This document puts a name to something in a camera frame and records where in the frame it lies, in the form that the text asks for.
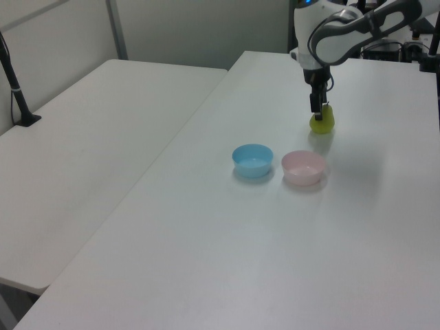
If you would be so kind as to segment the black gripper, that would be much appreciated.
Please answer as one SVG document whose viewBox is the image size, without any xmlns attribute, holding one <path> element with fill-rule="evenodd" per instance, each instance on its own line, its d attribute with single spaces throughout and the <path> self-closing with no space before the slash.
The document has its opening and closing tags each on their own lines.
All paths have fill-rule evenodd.
<svg viewBox="0 0 440 330">
<path fill-rule="evenodd" d="M 327 104 L 327 87 L 331 80 L 329 67 L 320 69 L 304 69 L 305 82 L 311 87 L 309 95 L 311 112 L 316 121 L 322 120 L 322 105 Z"/>
</svg>

